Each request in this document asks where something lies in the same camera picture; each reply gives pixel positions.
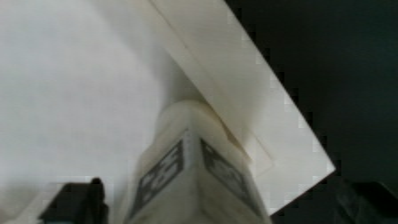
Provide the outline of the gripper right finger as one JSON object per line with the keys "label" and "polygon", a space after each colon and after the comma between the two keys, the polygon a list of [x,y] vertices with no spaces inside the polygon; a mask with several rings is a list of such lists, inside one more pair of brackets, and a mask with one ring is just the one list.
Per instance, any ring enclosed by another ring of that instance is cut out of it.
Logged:
{"label": "gripper right finger", "polygon": [[336,202],[334,224],[398,224],[398,196],[381,182],[343,180]]}

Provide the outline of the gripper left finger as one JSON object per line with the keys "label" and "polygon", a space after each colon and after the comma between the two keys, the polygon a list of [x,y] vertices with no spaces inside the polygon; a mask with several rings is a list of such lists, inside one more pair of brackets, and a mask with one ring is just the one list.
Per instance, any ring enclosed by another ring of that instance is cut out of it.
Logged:
{"label": "gripper left finger", "polygon": [[66,183],[39,215],[43,224],[109,224],[105,186],[100,178],[89,183]]}

